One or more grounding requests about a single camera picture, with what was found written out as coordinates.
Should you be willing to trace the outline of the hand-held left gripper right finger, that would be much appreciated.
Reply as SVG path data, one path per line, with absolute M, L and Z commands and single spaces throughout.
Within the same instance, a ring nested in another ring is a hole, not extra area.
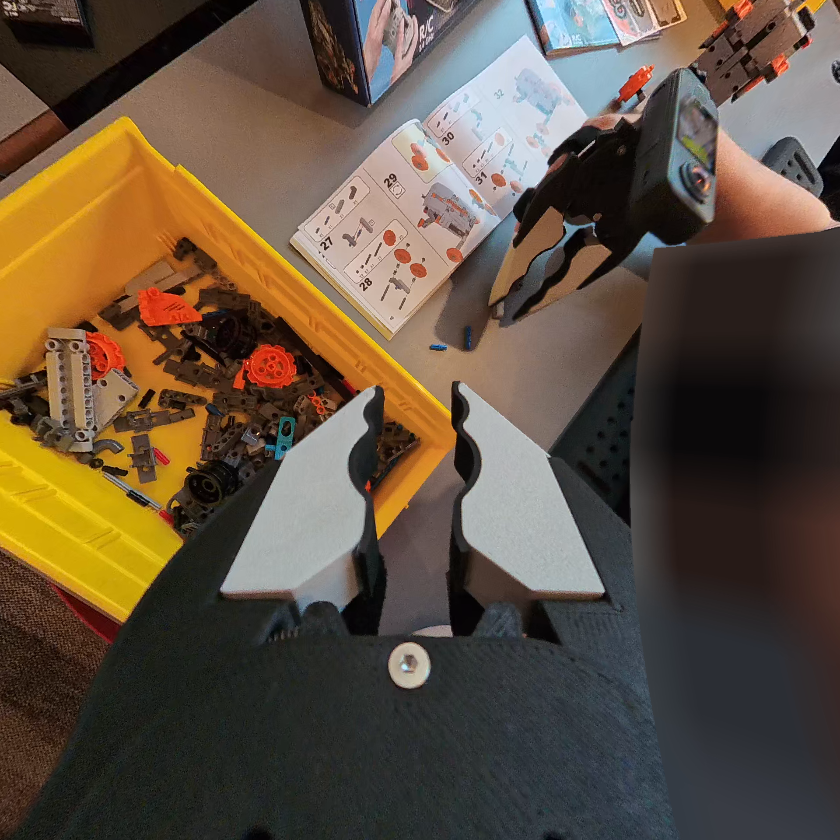
M 597 602 L 606 586 L 548 453 L 462 381 L 451 385 L 455 469 L 449 624 L 468 636 L 499 605 L 545 637 L 548 603 Z

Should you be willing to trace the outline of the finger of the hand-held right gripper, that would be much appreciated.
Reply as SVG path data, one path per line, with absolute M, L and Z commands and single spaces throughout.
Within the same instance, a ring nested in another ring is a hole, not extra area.
M 495 322 L 514 322 L 529 309 L 529 300 L 541 290 L 544 269 L 529 278 L 532 264 L 553 251 L 564 237 L 564 217 L 550 207 L 533 228 L 510 244 L 490 289 L 490 318 Z
M 613 253 L 603 245 L 573 246 L 571 241 L 556 248 L 550 257 L 530 271 L 511 300 L 511 321 L 521 320 L 545 309 L 585 285 L 603 267 L 610 270 Z

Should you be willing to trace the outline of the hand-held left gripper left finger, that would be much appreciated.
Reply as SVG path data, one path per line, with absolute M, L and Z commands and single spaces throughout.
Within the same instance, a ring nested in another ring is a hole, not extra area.
M 334 606 L 352 634 L 376 635 L 386 572 L 371 491 L 384 390 L 360 392 L 282 459 L 220 587 L 227 599 Z

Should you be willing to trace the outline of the black toy wheel hub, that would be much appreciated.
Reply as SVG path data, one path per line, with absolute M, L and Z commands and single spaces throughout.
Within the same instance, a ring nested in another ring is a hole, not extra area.
M 238 468 L 226 460 L 214 458 L 187 470 L 183 487 L 169 499 L 167 514 L 177 530 L 188 523 L 203 524 L 226 499 L 240 488 Z

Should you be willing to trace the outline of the instruction booklet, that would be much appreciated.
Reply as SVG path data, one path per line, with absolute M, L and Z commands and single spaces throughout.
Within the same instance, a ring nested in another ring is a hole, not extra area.
M 290 244 L 388 340 L 536 186 L 585 113 L 528 36 L 380 143 Z

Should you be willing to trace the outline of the pile of toy building parts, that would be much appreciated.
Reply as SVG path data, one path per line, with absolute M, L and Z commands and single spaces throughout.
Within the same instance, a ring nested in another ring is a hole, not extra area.
M 138 292 L 149 287 L 183 298 L 203 319 L 170 327 L 144 325 Z M 214 358 L 204 341 L 203 320 L 216 312 L 246 316 L 256 330 L 257 346 L 279 345 L 291 352 L 298 370 L 293 383 L 281 389 L 252 385 L 243 373 L 247 358 L 227 364 Z M 124 373 L 140 388 L 130 407 L 104 432 L 94 430 L 93 442 L 116 439 L 125 447 L 121 454 L 94 457 L 58 447 L 50 420 L 45 346 L 33 371 L 2 380 L 2 411 L 11 424 L 28 428 L 39 445 L 99 474 L 121 477 L 159 502 L 163 510 L 156 514 L 182 539 L 202 524 L 188 523 L 185 530 L 177 530 L 165 508 L 183 487 L 187 470 L 224 459 L 238 468 L 239 491 L 263 467 L 281 463 L 274 458 L 281 417 L 295 417 L 295 445 L 360 392 L 287 320 L 239 290 L 216 260 L 186 237 L 174 242 L 171 256 L 133 277 L 96 318 L 82 320 L 74 329 L 115 340 L 126 361 Z

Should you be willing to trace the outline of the yellow plastic bin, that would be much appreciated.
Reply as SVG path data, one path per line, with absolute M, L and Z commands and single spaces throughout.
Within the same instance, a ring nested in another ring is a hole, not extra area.
M 118 119 L 2 200 L 2 383 L 42 368 L 48 328 L 72 328 L 189 238 L 419 444 L 373 491 L 378 535 L 455 446 L 450 411 L 191 173 Z M 2 548 L 124 622 L 182 540 L 2 412 Z

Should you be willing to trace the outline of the person's right forearm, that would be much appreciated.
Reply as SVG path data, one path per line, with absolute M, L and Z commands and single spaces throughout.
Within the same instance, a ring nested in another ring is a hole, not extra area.
M 719 131 L 715 216 L 695 238 L 696 244 L 810 234 L 837 227 L 819 198 L 753 159 L 724 130 Z

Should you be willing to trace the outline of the grey desk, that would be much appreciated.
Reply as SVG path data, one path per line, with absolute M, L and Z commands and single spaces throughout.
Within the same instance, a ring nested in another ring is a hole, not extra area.
M 654 87 L 694 59 L 718 24 L 717 2 L 684 2 L 684 8 L 687 21 L 658 39 L 552 62 L 588 117 L 606 109 L 642 65 L 655 65 Z M 837 8 L 826 2 L 815 20 L 811 47 L 797 52 L 788 72 L 723 109 L 721 125 L 756 158 L 793 135 L 818 163 L 838 136 Z M 258 2 L 12 175 L 2 196 L 127 116 L 157 151 L 194 174 L 446 408 L 451 382 L 465 382 L 548 449 L 639 326 L 642 278 L 655 239 L 639 246 L 626 263 L 630 270 L 617 269 L 500 329 L 487 323 L 487 298 L 508 247 L 508 217 L 391 341 L 289 244 L 299 223 L 386 135 L 428 115 L 520 36 L 536 39 L 524 2 L 479 2 L 416 69 L 365 109 L 321 84 L 299 2 Z M 466 325 L 474 333 L 471 352 L 461 346 Z M 432 352 L 431 343 L 445 343 L 448 351 Z M 388 573 L 384 634 L 448 623 L 449 523 L 460 487 L 447 454 L 381 538 Z

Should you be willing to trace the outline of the black desk mat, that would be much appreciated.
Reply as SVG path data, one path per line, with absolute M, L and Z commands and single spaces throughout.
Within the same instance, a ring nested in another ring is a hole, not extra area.
M 69 36 L 2 19 L 2 65 L 74 130 L 253 4 L 80 2 L 85 27 Z

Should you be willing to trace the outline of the orange toy piece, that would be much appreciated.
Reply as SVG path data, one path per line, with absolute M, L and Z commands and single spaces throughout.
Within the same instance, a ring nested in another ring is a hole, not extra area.
M 642 66 L 635 71 L 624 84 L 619 88 L 615 103 L 622 106 L 636 100 L 642 102 L 646 98 L 644 91 L 646 85 L 651 81 L 655 71 L 655 65 Z

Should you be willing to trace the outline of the large orange gear wheel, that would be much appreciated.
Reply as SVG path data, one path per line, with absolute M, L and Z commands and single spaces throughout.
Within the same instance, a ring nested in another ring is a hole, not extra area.
M 102 332 L 86 332 L 91 379 L 98 382 L 112 370 L 125 372 L 126 361 L 117 342 Z
M 298 376 L 298 366 L 291 352 L 282 346 L 264 343 L 244 362 L 243 373 L 249 384 L 282 389 Z

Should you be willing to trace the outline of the printed card booklet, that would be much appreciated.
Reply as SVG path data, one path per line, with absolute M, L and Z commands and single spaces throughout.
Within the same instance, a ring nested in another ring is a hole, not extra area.
M 622 47 L 659 37 L 687 20 L 680 1 L 602 1 L 602 7 Z

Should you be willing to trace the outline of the light blue printed box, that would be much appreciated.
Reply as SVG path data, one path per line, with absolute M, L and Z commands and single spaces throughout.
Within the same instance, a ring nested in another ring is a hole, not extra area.
M 525 1 L 547 58 L 620 46 L 601 1 Z

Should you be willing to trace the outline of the black silver axle rod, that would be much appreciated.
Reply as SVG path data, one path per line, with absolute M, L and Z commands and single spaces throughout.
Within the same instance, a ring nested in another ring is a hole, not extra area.
M 151 497 L 148 497 L 140 490 L 131 487 L 131 485 L 125 482 L 121 477 L 115 476 L 109 472 L 102 472 L 101 476 L 108 483 L 120 489 L 126 497 L 139 504 L 142 508 L 149 508 L 155 512 L 163 510 L 163 507 L 159 502 L 153 500 Z

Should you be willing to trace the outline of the orange grey toy robot part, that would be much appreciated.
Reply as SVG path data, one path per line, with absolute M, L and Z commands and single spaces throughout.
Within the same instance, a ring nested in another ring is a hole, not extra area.
M 700 44 L 689 69 L 717 106 L 735 102 L 761 82 L 783 75 L 793 54 L 811 44 L 815 26 L 804 2 L 735 2 Z

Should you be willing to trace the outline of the black toy tyre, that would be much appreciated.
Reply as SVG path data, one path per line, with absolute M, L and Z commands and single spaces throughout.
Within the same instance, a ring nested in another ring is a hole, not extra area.
M 205 344 L 226 364 L 248 358 L 258 345 L 257 333 L 246 316 L 231 311 L 216 312 L 203 320 Z

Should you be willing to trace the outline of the grey block with holes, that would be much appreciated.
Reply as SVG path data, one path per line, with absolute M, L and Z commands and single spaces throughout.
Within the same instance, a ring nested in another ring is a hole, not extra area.
M 139 396 L 140 388 L 121 370 L 111 369 L 92 383 L 94 428 L 98 433 L 112 424 Z

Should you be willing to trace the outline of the blue toy robot kit box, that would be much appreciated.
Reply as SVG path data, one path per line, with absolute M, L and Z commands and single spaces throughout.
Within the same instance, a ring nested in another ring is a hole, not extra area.
M 324 87 L 369 108 L 477 1 L 301 1 Z

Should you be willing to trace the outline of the dark flat box blue edge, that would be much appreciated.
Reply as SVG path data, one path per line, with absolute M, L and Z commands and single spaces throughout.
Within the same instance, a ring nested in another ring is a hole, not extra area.
M 2 20 L 23 44 L 91 49 L 83 1 L 2 1 Z

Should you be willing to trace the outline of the large grey frame brick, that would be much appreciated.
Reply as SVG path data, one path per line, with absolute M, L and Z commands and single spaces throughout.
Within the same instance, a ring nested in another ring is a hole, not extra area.
M 49 411 L 57 445 L 90 453 L 95 433 L 91 358 L 84 330 L 49 328 L 45 341 Z

